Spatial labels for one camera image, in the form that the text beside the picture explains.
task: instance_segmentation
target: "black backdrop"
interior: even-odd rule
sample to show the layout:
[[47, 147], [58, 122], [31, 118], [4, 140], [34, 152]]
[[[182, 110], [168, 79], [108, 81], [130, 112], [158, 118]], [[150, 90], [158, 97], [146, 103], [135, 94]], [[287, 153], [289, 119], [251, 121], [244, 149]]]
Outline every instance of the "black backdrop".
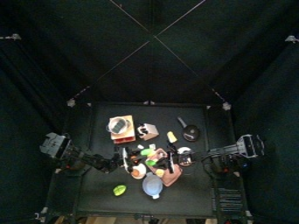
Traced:
[[90, 87], [78, 101], [212, 104], [222, 103], [218, 91], [236, 112], [236, 134], [270, 139], [270, 157], [247, 178], [251, 210], [298, 220], [299, 44], [285, 42], [299, 22], [298, 1], [11, 0], [0, 6], [0, 36], [23, 38], [0, 39], [2, 217], [43, 208], [50, 167], [39, 144], [62, 129], [66, 101]]

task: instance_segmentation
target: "frying pan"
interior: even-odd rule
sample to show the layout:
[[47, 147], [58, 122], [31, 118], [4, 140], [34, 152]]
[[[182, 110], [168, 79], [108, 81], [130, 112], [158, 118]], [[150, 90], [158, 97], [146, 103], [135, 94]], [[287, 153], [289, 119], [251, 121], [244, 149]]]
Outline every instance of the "frying pan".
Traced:
[[200, 136], [200, 130], [195, 125], [187, 125], [183, 119], [178, 116], [178, 120], [182, 123], [183, 131], [182, 135], [190, 142], [195, 142]]

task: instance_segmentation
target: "bowl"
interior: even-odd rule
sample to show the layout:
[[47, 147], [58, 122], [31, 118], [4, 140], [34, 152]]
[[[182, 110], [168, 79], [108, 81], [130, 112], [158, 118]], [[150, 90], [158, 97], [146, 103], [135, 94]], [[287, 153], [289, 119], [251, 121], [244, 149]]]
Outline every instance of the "bowl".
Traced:
[[154, 200], [159, 199], [160, 192], [163, 190], [164, 184], [162, 179], [154, 175], [151, 172], [146, 174], [143, 188], [147, 195], [152, 196]]

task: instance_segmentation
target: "pan handle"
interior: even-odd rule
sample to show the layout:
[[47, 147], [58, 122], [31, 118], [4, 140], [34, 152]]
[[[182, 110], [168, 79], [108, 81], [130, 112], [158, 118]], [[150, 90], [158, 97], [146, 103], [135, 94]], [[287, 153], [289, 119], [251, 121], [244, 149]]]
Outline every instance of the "pan handle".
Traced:
[[187, 127], [187, 124], [186, 124], [186, 122], [183, 121], [183, 119], [179, 116], [178, 116], [178, 120], [180, 121], [182, 126], [186, 128]]

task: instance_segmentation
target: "orange object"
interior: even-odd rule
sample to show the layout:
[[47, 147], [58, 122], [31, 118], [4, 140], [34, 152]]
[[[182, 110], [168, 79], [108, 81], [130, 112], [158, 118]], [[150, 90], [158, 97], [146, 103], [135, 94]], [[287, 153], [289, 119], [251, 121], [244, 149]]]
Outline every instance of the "orange object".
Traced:
[[139, 176], [139, 170], [136, 170], [136, 169], [134, 169], [134, 171], [132, 171], [132, 175], [135, 176], [135, 177], [138, 177]]

